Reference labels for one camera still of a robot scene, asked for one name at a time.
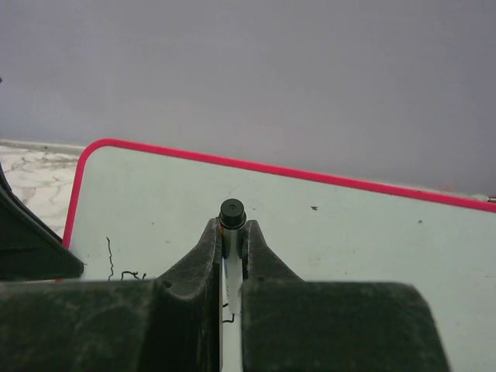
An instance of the wall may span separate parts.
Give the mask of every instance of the wall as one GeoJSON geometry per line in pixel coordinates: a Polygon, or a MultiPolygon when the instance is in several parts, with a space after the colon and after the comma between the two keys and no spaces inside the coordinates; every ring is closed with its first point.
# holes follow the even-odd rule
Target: wall
{"type": "Polygon", "coordinates": [[[496,193],[492,0],[3,0],[0,137],[496,193]]]}

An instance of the whiteboard marker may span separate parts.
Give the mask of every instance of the whiteboard marker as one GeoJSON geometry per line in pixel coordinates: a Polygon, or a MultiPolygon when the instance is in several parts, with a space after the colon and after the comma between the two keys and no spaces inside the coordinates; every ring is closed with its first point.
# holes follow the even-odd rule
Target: whiteboard marker
{"type": "Polygon", "coordinates": [[[222,257],[226,272],[226,294],[229,310],[239,314],[241,309],[241,284],[243,283],[242,249],[246,223],[243,203],[228,199],[220,207],[220,231],[222,234],[222,257]]]}

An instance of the red border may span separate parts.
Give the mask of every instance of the red border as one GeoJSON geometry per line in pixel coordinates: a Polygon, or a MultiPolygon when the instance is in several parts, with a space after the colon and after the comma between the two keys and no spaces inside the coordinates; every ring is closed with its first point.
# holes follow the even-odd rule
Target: red border
{"type": "Polygon", "coordinates": [[[390,194],[403,196],[406,198],[414,198],[428,202],[441,204],[455,205],[457,207],[478,209],[486,212],[496,212],[496,204],[485,201],[478,201],[469,198],[461,198],[458,196],[444,195],[431,191],[420,191],[411,188],[400,188],[388,184],[378,184],[368,181],[359,181],[352,178],[331,176],[328,174],[320,174],[307,172],[306,170],[297,170],[275,165],[259,164],[252,161],[229,159],[228,157],[217,157],[203,153],[194,153],[191,151],[171,149],[167,147],[147,145],[145,143],[134,143],[121,139],[100,139],[86,149],[84,149],[79,161],[77,162],[76,174],[74,177],[74,185],[72,188],[71,201],[69,203],[69,212],[67,214],[66,227],[64,231],[63,245],[68,248],[71,243],[72,229],[74,227],[74,217],[76,216],[76,208],[78,206],[79,192],[81,190],[81,182],[83,179],[84,166],[90,155],[100,147],[113,146],[128,150],[144,151],[147,153],[158,153],[169,157],[180,157],[182,159],[202,161],[205,163],[224,165],[227,167],[235,167],[247,169],[250,171],[258,171],[263,173],[278,174],[280,176],[301,178],[308,181],[317,181],[325,184],[335,184],[347,188],[358,188],[360,190],[380,192],[382,194],[390,194]]]}

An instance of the marble surface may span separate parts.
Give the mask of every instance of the marble surface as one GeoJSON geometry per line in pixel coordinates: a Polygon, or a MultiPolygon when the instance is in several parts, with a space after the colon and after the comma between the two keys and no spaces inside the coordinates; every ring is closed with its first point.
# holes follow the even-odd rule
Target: marble surface
{"type": "Polygon", "coordinates": [[[14,194],[59,236],[78,156],[0,146],[0,163],[14,194]]]}

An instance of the whiteboard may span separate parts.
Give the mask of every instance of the whiteboard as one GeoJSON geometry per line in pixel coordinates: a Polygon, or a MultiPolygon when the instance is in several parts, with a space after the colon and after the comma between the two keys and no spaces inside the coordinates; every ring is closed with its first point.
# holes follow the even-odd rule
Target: whiteboard
{"type": "MultiPolygon", "coordinates": [[[[84,281],[121,280],[123,271],[156,277],[198,242],[224,200],[238,198],[297,275],[413,284],[432,309],[453,369],[496,370],[494,206],[327,181],[348,182],[102,140],[78,164],[64,244],[85,263],[84,281]]],[[[224,325],[223,356],[224,370],[241,370],[238,319],[224,325]]]]}

